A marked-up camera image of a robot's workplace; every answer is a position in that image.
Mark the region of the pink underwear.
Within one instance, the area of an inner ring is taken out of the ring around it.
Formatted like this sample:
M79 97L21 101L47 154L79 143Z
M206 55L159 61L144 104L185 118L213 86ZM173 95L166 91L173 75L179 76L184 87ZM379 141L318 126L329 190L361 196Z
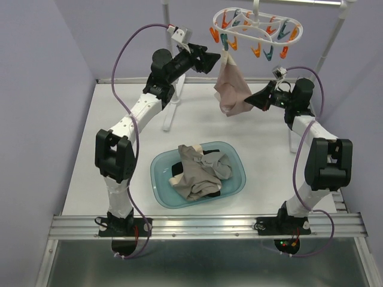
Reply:
M220 71L214 89L221 112L227 117L232 117L251 111L253 106L245 102L245 99L252 95L251 90L228 51L221 51L220 63Z

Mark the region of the dark grey underwear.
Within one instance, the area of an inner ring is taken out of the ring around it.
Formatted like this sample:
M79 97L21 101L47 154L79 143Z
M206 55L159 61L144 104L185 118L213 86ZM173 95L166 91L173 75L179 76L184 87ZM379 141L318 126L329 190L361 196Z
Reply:
M233 176L231 162L228 156L221 151L208 152L207 154L193 157L193 161L196 162L202 170L218 179L227 180Z

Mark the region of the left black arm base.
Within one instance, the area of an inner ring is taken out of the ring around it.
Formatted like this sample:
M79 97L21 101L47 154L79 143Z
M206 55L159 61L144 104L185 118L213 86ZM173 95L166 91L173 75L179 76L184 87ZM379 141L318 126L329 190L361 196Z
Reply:
M111 250L115 257L121 259L137 257L148 243L151 237L152 219L148 218L148 224L142 218L129 217L103 218L96 217L94 222L99 227L98 236L111 238Z

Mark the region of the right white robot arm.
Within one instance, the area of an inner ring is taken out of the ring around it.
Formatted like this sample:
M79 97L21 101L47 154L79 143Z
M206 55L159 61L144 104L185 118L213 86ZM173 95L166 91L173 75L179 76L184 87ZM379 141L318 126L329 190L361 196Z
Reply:
M284 110L288 128L300 136L296 154L303 145L309 146L301 187L293 184L294 196L285 201L278 211L279 224L306 218L317 203L331 191L347 186L351 181L352 149L349 139L340 139L328 132L309 108L314 83L307 78L296 81L291 91L277 88L276 81L246 98L245 102L262 111L270 106Z

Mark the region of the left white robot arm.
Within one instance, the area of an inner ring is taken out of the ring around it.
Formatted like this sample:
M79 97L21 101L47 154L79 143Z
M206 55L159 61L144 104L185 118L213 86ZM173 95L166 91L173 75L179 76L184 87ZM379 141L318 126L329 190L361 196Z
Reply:
M171 101L174 82L192 69L208 74L220 55L205 46L188 44L176 56L167 49L152 55L151 73L138 101L117 124L96 134L95 166L104 177L109 199L109 222L131 221L133 206L128 187L138 161L139 133Z

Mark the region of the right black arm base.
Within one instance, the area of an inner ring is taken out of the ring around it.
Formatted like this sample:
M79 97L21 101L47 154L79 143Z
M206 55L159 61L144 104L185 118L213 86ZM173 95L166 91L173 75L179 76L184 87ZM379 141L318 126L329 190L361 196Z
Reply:
M300 249L300 237L310 235L311 229L307 217L265 216L256 218L254 229L260 236L277 236L274 244L282 253L295 255Z

